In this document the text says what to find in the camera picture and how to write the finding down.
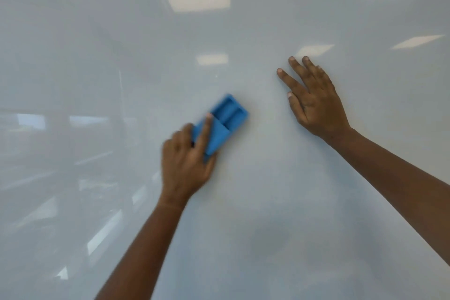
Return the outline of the person's left hand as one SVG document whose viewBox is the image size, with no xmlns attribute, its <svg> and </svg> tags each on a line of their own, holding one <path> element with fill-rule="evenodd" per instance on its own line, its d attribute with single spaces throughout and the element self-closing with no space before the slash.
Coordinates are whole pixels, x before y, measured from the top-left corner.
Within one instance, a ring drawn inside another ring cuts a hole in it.
<svg viewBox="0 0 450 300">
<path fill-rule="evenodd" d="M 164 142 L 161 150 L 162 189 L 158 207 L 183 211 L 191 196 L 207 182 L 203 181 L 204 153 L 212 121 L 212 114 L 208 113 L 194 145 L 192 123 L 185 124 Z"/>
</svg>

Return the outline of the person's right hand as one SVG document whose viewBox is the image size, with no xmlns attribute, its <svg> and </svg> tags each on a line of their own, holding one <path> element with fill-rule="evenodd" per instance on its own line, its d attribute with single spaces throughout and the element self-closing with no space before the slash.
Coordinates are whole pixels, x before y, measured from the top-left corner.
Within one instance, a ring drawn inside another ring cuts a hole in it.
<svg viewBox="0 0 450 300">
<path fill-rule="evenodd" d="M 352 133 L 353 128 L 328 74 L 307 56 L 301 59 L 300 64 L 308 64 L 314 76 L 313 82 L 299 82 L 281 68 L 277 70 L 277 76 L 289 88 L 288 92 L 293 92 L 301 102 L 307 117 L 307 124 L 301 126 L 331 145 Z"/>
</svg>

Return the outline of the blue whiteboard eraser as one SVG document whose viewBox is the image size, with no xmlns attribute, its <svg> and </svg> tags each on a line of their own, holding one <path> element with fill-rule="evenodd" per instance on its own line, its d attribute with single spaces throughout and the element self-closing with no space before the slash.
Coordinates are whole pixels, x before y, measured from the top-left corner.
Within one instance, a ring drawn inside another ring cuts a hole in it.
<svg viewBox="0 0 450 300">
<path fill-rule="evenodd" d="M 226 94 L 210 113 L 213 121 L 204 153 L 204 162 L 207 162 L 248 118 L 248 111 L 231 94 Z"/>
</svg>

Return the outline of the person's right forearm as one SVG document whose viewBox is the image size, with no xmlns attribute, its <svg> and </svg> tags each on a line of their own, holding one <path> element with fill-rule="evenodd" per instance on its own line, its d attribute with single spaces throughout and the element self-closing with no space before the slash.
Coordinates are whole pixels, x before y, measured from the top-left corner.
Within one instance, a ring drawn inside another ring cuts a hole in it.
<svg viewBox="0 0 450 300">
<path fill-rule="evenodd" d="M 450 266 L 450 185 L 352 128 L 324 138 Z"/>
</svg>

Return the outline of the person's left forearm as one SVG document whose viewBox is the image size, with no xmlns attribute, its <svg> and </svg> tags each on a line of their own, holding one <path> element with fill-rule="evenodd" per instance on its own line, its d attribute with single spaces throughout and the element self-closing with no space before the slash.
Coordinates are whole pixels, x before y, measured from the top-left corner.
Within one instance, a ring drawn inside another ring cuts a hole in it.
<svg viewBox="0 0 450 300">
<path fill-rule="evenodd" d="M 160 200 L 94 300 L 150 300 L 186 202 Z"/>
</svg>

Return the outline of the white glossy whiteboard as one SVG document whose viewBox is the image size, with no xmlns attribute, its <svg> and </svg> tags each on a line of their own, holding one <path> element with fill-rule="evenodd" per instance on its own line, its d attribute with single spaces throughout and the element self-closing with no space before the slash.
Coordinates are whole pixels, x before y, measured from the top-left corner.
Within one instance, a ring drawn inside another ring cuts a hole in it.
<svg viewBox="0 0 450 300">
<path fill-rule="evenodd" d="M 157 300 L 450 300 L 450 267 L 293 117 L 308 56 L 359 133 L 450 184 L 450 0 L 0 0 L 0 300 L 91 300 L 153 211 L 160 149 L 248 111 Z"/>
</svg>

